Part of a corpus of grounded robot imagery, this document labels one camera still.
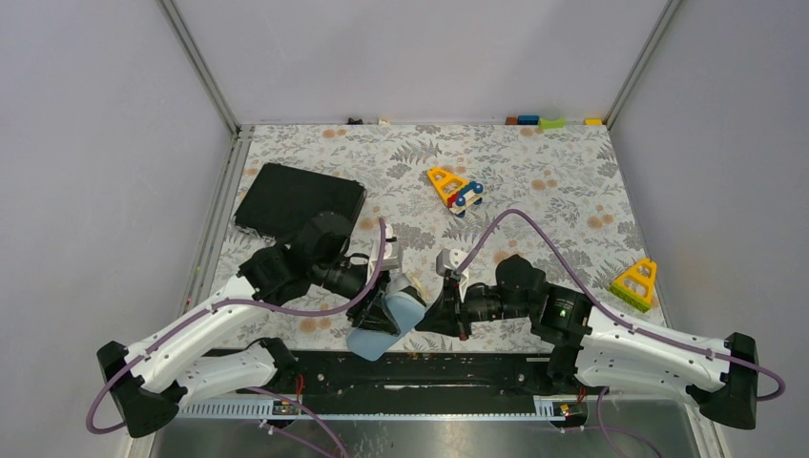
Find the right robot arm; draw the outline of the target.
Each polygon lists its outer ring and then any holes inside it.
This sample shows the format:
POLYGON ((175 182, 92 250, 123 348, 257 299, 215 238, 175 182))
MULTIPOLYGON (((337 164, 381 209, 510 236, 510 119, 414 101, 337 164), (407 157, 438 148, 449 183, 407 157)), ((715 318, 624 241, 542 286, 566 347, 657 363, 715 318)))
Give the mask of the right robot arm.
POLYGON ((756 427, 753 338, 695 336, 598 308, 518 255, 498 263, 493 285, 469 284, 453 266, 439 264, 442 291, 416 330, 466 340, 473 323, 527 318, 531 334, 552 347, 540 384, 553 394, 604 387, 654 393, 726 427, 756 427))

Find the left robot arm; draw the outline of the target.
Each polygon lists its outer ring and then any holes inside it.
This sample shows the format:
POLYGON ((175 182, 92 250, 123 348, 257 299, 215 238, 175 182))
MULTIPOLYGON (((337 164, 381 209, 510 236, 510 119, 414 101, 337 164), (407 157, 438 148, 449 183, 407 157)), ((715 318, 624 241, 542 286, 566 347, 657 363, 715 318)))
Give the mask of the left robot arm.
POLYGON ((226 356, 207 354, 266 313, 316 318, 382 303, 389 271, 402 265, 397 235, 381 220, 366 263, 355 265, 346 254, 352 230, 343 216, 320 213, 286 243, 256 251, 219 290, 163 329, 99 348, 105 385, 88 412, 88 431, 125 429, 141 438, 193 401, 265 385, 290 371, 294 357, 277 338, 226 356))

